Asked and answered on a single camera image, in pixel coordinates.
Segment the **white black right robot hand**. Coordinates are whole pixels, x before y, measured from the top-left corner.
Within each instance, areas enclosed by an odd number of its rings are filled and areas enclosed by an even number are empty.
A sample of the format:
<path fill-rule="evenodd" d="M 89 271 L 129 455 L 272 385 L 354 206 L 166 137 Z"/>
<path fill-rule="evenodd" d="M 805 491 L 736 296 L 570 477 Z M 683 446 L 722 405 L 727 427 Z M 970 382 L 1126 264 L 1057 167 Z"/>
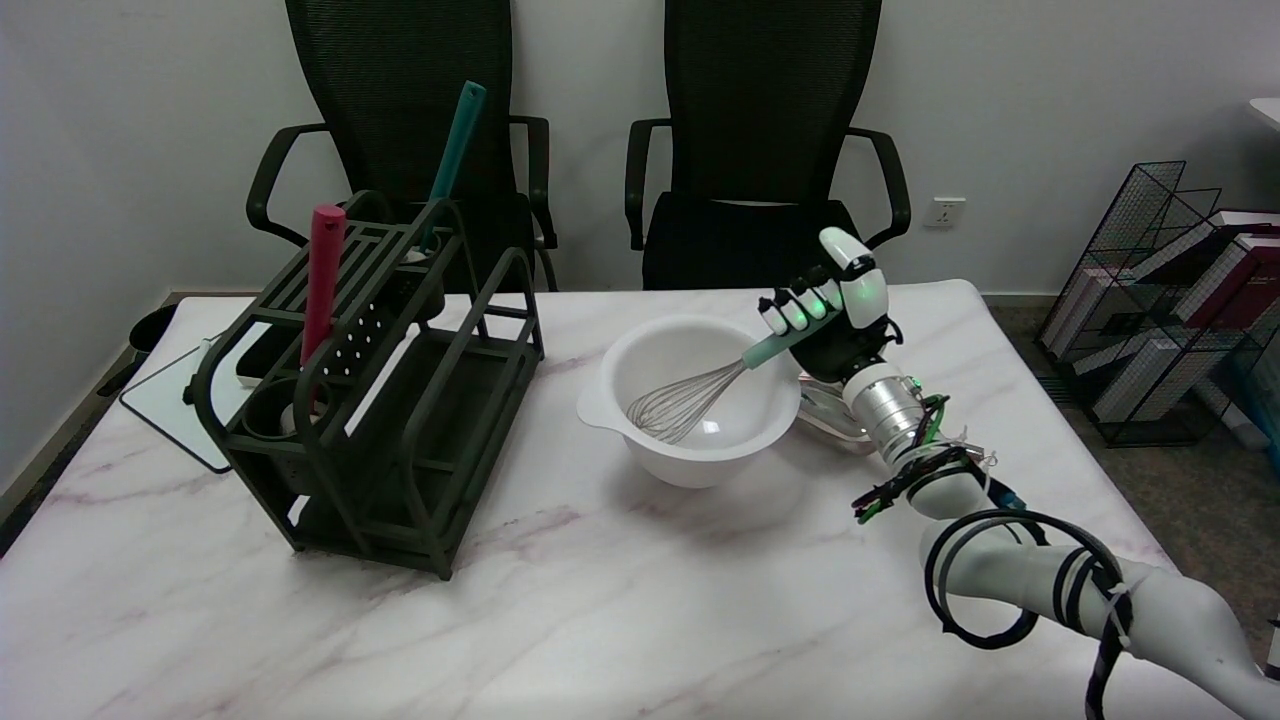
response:
<path fill-rule="evenodd" d="M 742 354 L 748 369 L 788 352 L 813 378 L 844 383 L 881 363 L 887 345 L 902 343 L 872 250 L 837 227 L 820 231 L 819 242 L 826 261 L 759 299 L 756 310 L 771 333 Z"/>

